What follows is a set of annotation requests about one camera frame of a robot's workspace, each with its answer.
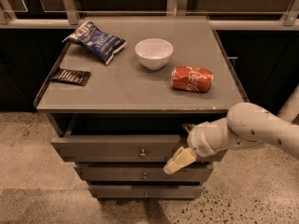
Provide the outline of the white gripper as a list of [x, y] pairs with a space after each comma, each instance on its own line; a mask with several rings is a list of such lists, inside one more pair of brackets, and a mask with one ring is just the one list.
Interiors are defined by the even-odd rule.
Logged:
[[188, 133], [187, 148], [180, 147], [173, 157], [164, 166], [164, 172], [171, 175], [178, 170], [196, 161], [197, 155], [201, 158], [210, 157], [217, 153], [206, 139], [207, 122], [195, 125], [184, 123], [182, 128]]

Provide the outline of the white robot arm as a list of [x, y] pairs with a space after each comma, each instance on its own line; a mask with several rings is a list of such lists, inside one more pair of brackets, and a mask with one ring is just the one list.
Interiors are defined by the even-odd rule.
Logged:
[[216, 155], [222, 150], [238, 150], [269, 144], [299, 159], [299, 90], [292, 92], [276, 115], [252, 104], [233, 105], [227, 116], [198, 125], [185, 124], [187, 146], [180, 147], [164, 171], [171, 175], [195, 162], [198, 157]]

